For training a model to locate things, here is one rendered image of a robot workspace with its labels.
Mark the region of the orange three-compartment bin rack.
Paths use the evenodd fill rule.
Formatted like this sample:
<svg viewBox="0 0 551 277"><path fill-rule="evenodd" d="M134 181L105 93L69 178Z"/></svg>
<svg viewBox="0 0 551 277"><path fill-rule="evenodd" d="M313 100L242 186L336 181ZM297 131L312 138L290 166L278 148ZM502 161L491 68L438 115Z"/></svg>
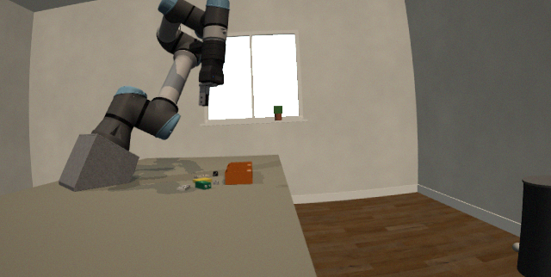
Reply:
<svg viewBox="0 0 551 277"><path fill-rule="evenodd" d="M247 165L247 163L251 163L251 165ZM246 165L246 166L240 166L240 165ZM225 179L226 179L226 185L253 184L252 183L252 162L229 163L225 171Z"/></svg>

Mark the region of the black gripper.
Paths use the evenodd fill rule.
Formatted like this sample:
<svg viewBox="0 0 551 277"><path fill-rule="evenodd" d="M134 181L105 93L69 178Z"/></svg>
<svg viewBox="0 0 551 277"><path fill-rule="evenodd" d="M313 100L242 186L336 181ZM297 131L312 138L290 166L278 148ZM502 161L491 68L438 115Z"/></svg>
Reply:
<svg viewBox="0 0 551 277"><path fill-rule="evenodd" d="M226 62L226 33L222 26L203 28L202 41L192 42L189 51L201 54L199 72L199 106L209 106L210 88L224 85L224 63Z"/></svg>

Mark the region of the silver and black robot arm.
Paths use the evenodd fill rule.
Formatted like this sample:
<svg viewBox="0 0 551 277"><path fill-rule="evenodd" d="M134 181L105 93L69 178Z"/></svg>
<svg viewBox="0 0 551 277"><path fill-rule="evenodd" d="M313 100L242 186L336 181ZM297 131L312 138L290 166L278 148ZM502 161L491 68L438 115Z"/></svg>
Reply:
<svg viewBox="0 0 551 277"><path fill-rule="evenodd" d="M103 120L91 134L97 133L127 151L133 127L166 140L181 117L177 114L177 102L184 84L191 69L201 63L201 54L189 51L189 44L195 38L179 30L179 27L182 23L195 30L200 39L204 22L204 27L217 25L227 29L229 5L229 0L207 0L206 10L203 11L185 0L162 0L158 11L163 14L163 19L162 26L160 24L157 29L157 39L164 50L173 54L176 62L171 66L158 96L149 101L141 89L120 87Z"/></svg>

